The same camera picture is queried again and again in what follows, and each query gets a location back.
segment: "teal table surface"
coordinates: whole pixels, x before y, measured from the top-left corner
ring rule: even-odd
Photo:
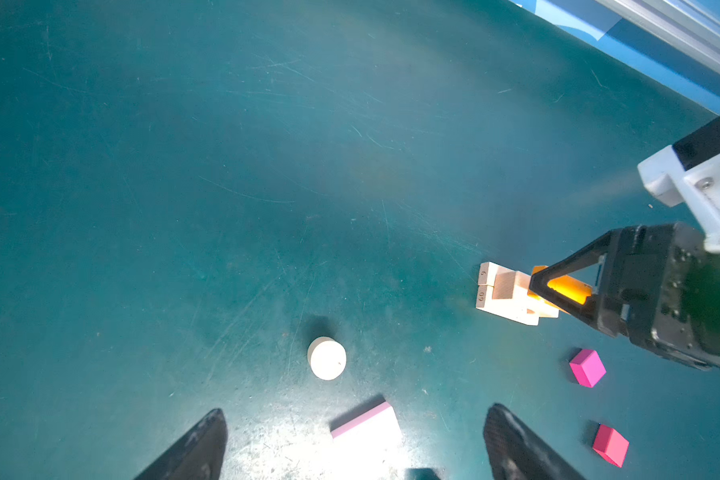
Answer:
[[[0,478],[127,480],[214,407],[224,478],[490,478],[495,402],[593,480],[720,478],[720,372],[474,308],[480,262],[692,221],[636,165],[711,118],[502,0],[0,2]],[[403,443],[339,456],[379,396]]]

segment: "white cylinder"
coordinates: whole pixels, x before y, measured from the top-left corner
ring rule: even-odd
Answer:
[[[341,343],[328,336],[319,336],[309,345],[307,360],[317,378],[333,380],[344,371],[347,352]]]

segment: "robotic arm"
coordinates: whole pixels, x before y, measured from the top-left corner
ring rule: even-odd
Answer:
[[[533,274],[530,290],[609,336],[701,370],[720,368],[720,117],[638,165],[664,204],[685,201],[689,225],[627,226]],[[599,264],[579,303],[550,282]]]

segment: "magenta cube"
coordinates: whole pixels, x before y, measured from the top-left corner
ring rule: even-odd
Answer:
[[[605,367],[594,350],[581,350],[570,361],[570,369],[574,371],[579,384],[589,388],[594,387],[605,375]]]
[[[621,468],[624,465],[624,457],[630,443],[611,427],[601,425],[597,429],[597,437],[592,448],[600,454],[608,463]]]

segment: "wooden block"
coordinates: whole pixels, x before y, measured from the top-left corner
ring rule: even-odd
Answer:
[[[478,274],[478,285],[493,286],[496,281],[496,275],[512,272],[509,268],[494,264],[493,262],[484,262],[480,264],[480,273]]]
[[[529,284],[528,274],[493,262],[480,264],[475,308],[532,326],[541,316],[557,317],[556,308],[528,295]]]
[[[492,286],[478,286],[478,302],[474,304],[475,308],[479,308],[480,310],[484,309],[486,301],[490,301],[490,299],[493,297],[493,294],[494,288]]]
[[[384,402],[336,428],[331,436],[334,442],[357,448],[390,445],[398,442],[402,434],[394,409],[389,402]]]

